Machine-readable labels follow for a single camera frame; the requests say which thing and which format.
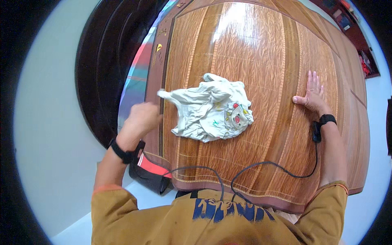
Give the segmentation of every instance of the dark wooden furniture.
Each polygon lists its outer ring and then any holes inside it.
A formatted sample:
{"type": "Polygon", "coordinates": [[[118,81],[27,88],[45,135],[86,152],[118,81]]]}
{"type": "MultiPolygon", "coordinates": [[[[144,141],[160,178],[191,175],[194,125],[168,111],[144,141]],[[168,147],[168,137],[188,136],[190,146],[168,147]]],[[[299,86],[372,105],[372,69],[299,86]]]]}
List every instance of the dark wooden furniture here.
{"type": "Polygon", "coordinates": [[[352,14],[349,11],[349,9],[347,9],[346,5],[340,2],[340,0],[310,0],[310,1],[316,4],[319,8],[321,8],[323,11],[329,14],[332,17],[332,19],[335,20],[340,30],[344,33],[344,35],[346,35],[349,38],[352,44],[354,44],[355,48],[358,51],[358,54],[361,54],[361,51],[365,53],[365,55],[370,61],[370,66],[372,68],[372,71],[365,78],[380,76],[376,62],[374,61],[373,55],[371,53],[371,48],[368,46],[366,39],[357,23],[357,17],[354,14],[352,14]],[[334,14],[337,11],[340,11],[341,14],[336,17],[336,15],[334,16],[334,14]],[[345,23],[345,21],[341,21],[342,18],[348,21],[349,23],[348,29],[345,29],[345,27],[347,26],[346,24],[341,25],[341,22],[345,23]]]}

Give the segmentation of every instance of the wooden table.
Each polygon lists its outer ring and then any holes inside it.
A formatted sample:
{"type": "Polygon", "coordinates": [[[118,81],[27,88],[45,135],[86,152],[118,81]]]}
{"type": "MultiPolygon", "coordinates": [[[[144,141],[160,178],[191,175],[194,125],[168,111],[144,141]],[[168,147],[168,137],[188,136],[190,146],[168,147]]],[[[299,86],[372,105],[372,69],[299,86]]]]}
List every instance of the wooden table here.
{"type": "MultiPolygon", "coordinates": [[[[315,164],[311,122],[317,118],[291,101],[305,95],[309,69],[320,75],[347,149],[350,194],[361,192],[370,142],[358,54],[340,30],[298,1],[184,0],[173,7],[157,26],[150,60],[146,101],[160,105],[164,120],[144,139],[145,156],[171,169],[214,168],[226,191],[239,171],[256,162],[273,161],[296,175],[310,173],[315,164]],[[234,139],[202,143],[170,132],[177,111],[157,97],[157,90],[197,87],[205,73],[245,84],[254,123],[234,139]]],[[[318,147],[320,165],[323,146],[318,147]]],[[[301,213],[318,187],[319,165],[304,179],[259,165],[234,187],[253,203],[301,213]]],[[[206,169],[178,171],[173,184],[181,190],[220,190],[206,169]]]]}

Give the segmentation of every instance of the orange shirt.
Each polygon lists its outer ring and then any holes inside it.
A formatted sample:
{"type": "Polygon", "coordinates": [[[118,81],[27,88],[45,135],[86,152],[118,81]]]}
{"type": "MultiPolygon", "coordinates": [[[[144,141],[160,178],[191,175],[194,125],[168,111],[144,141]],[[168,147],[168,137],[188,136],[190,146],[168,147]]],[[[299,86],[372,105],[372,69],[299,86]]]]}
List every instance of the orange shirt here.
{"type": "Polygon", "coordinates": [[[347,187],[321,187],[292,224],[232,194],[202,190],[171,205],[138,210],[136,198],[119,186],[96,190],[91,200],[92,244],[338,244],[347,187]]]}

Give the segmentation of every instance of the red object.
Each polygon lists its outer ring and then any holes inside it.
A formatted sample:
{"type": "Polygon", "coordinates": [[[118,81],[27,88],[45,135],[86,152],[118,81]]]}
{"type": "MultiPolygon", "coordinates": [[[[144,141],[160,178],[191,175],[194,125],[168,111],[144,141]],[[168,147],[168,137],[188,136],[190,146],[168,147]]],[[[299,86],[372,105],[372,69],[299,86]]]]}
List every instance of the red object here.
{"type": "MultiPolygon", "coordinates": [[[[167,169],[150,162],[143,153],[139,158],[138,166],[153,174],[164,175],[168,172],[167,169]]],[[[172,174],[167,174],[165,177],[172,178],[172,174]]]]}
{"type": "Polygon", "coordinates": [[[365,62],[363,61],[362,56],[359,55],[359,59],[361,60],[361,65],[362,65],[363,72],[366,74],[366,76],[369,75],[370,70],[367,68],[365,62]]]}
{"type": "Polygon", "coordinates": [[[340,0],[341,4],[343,4],[343,6],[345,6],[347,9],[350,9],[350,4],[348,2],[346,2],[345,0],[340,0]]]}

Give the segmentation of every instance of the right hand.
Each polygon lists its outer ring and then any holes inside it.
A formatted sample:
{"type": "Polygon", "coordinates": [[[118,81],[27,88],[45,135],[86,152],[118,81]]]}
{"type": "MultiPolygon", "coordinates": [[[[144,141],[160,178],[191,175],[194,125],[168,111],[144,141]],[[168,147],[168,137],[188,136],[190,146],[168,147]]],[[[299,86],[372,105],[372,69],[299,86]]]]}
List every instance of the right hand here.
{"type": "Polygon", "coordinates": [[[163,115],[159,115],[159,107],[151,102],[132,106],[128,118],[117,136],[121,149],[132,151],[135,142],[146,136],[148,132],[158,127],[163,115]]]}
{"type": "Polygon", "coordinates": [[[305,97],[294,96],[293,102],[303,105],[312,112],[317,112],[321,117],[324,114],[331,114],[331,109],[324,101],[324,86],[320,85],[320,79],[316,72],[308,72],[308,82],[306,84],[305,97]]]}

